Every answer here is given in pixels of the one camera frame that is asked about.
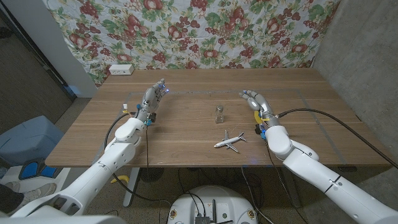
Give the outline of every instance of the glass jar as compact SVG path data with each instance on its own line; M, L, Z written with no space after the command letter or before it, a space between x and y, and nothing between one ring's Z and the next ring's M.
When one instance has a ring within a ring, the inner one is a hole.
M224 107L223 105L217 105L216 107L216 124L224 122Z

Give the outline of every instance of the floral tablecloth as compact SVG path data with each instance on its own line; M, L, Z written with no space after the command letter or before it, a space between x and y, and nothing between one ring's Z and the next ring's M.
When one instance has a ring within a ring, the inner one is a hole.
M340 0L44 0L101 86L135 69L309 67Z

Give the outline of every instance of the concrete wall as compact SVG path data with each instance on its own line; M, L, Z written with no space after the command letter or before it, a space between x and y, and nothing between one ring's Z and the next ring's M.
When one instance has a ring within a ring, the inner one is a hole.
M42 0L3 0L14 17L48 58L77 97L93 97L97 88L69 51L63 35Z
M398 2L342 0L314 68L397 160Z

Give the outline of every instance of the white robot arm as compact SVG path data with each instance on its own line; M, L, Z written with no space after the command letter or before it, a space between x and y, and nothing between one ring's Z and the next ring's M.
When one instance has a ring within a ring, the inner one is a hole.
M11 218L82 215L112 174L135 156L149 115L155 112L160 100L169 91L164 89L164 79L161 79L146 91L135 118L129 118L116 130L115 138L106 146L101 158L71 185L56 194L28 203Z
M358 223L397 223L397 211L321 164L314 150L291 140L264 97L250 90L239 95L252 109L259 111L259 116L269 127L265 132L269 149L290 171L325 193Z

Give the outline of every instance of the white power outlet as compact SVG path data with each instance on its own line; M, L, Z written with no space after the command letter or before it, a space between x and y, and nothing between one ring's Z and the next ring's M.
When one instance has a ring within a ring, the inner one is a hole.
M112 75L131 75L134 67L132 65L112 65L109 71Z

